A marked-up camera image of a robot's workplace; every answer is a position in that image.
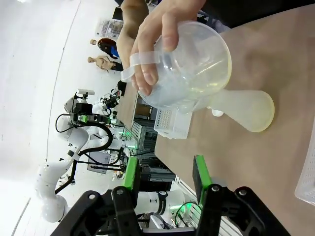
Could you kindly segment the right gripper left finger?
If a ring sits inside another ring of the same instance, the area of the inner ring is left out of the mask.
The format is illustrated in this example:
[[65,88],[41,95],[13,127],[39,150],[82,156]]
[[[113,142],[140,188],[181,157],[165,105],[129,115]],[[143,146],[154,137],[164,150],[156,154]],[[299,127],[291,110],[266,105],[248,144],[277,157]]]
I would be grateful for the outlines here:
[[54,236],[140,236],[135,214],[140,186],[136,157],[128,160],[121,186],[104,194],[86,191],[53,231]]

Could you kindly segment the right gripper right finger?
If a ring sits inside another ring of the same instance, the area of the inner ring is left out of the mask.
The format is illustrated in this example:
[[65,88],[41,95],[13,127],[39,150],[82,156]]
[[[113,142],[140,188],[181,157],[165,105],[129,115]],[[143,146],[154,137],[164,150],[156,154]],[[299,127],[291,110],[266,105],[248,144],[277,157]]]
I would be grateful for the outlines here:
[[202,155],[193,159],[193,181],[201,216],[197,236],[217,236],[221,218],[237,227],[243,236],[288,236],[290,233],[249,187],[235,191],[213,183]]

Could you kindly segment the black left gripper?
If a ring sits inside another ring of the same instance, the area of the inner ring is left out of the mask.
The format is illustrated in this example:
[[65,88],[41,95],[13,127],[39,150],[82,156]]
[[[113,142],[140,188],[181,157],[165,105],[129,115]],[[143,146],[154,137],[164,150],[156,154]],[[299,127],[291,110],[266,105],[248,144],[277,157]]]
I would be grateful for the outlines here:
[[93,106],[88,103],[77,103],[73,109],[73,122],[74,123],[87,123],[87,122],[99,122],[99,123],[116,123],[116,119],[105,116],[95,115],[92,113]]

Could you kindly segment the person's right hand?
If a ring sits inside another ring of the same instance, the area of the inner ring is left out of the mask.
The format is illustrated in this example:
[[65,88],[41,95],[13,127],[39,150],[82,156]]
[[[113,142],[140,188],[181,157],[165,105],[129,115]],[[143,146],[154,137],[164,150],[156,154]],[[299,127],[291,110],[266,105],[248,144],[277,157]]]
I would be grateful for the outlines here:
[[[163,49],[172,52],[179,41],[178,23],[196,19],[204,0],[163,0],[140,25],[131,55],[154,50],[154,43],[162,37]],[[158,81],[154,64],[138,65],[132,77],[132,85],[144,95],[152,92],[152,86]]]

